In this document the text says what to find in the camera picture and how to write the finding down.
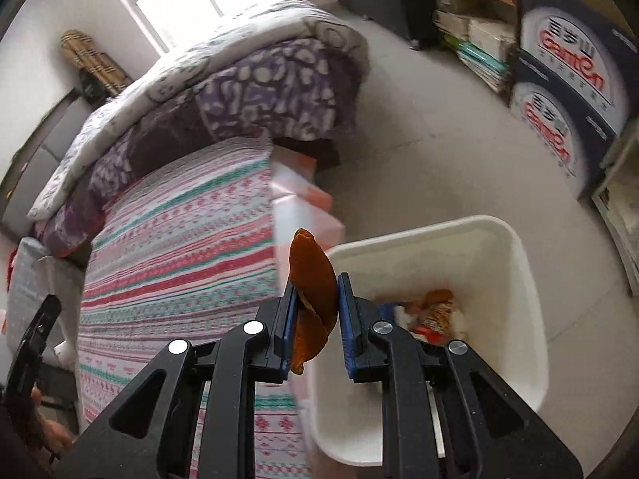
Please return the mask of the left hand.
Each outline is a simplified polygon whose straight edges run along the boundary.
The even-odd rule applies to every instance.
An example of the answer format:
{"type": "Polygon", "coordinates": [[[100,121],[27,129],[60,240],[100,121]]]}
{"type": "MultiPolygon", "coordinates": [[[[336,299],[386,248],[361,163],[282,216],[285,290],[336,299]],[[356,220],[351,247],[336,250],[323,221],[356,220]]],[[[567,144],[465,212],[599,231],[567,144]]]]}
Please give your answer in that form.
{"type": "Polygon", "coordinates": [[[32,388],[30,398],[32,398],[32,402],[36,407],[37,418],[40,421],[44,440],[47,441],[49,449],[56,454],[63,454],[70,450],[73,446],[73,437],[69,431],[60,423],[48,420],[40,413],[42,393],[37,387],[32,388]]]}

